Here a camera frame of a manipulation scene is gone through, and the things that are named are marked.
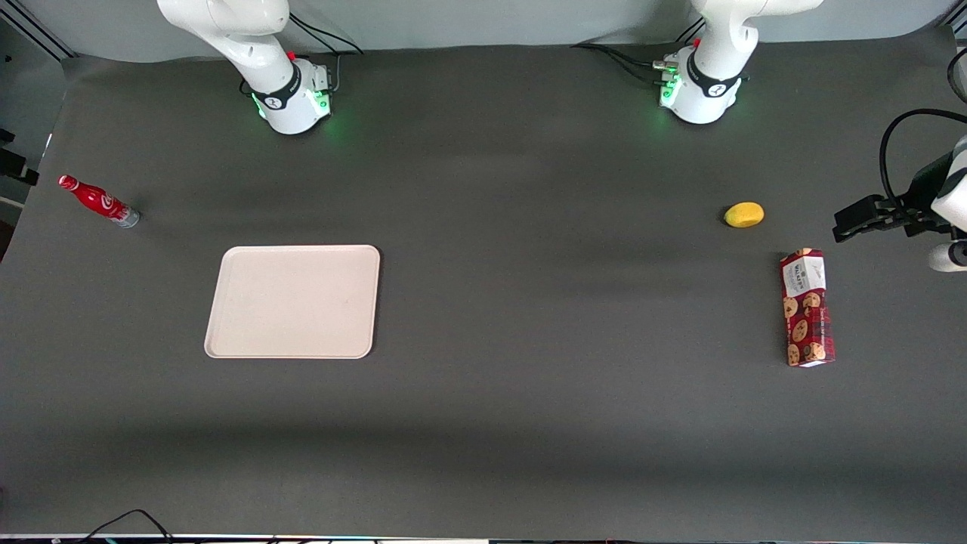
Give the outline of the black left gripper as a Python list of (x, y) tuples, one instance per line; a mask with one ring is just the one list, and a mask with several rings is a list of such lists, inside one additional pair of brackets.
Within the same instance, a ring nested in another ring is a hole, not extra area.
[(899, 227), (904, 228), (906, 236), (918, 236), (925, 232), (956, 236), (956, 228), (931, 207), (947, 181), (952, 162), (953, 151), (950, 151), (915, 174), (908, 190), (899, 196), (910, 219), (894, 219), (894, 206), (887, 197), (865, 196), (835, 213), (833, 240), (843, 243), (859, 234)]

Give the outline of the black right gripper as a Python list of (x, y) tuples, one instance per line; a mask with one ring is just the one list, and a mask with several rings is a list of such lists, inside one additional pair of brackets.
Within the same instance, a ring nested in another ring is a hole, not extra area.
[[(2, 146), (11, 144), (14, 139), (15, 135), (13, 133), (0, 128), (0, 144)], [(29, 168), (24, 157), (6, 148), (0, 149), (0, 175), (32, 187), (37, 186), (39, 179), (39, 173)]]

